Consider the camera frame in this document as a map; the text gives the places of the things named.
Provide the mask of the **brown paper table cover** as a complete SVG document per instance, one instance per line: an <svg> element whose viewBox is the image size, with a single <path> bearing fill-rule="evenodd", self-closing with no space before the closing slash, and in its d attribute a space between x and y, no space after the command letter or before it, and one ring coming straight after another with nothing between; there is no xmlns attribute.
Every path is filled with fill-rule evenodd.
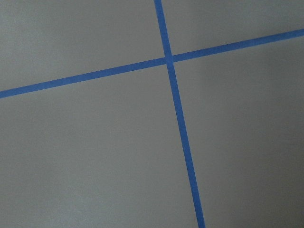
<svg viewBox="0 0 304 228"><path fill-rule="evenodd" d="M301 228L301 0L3 0L3 228Z"/></svg>

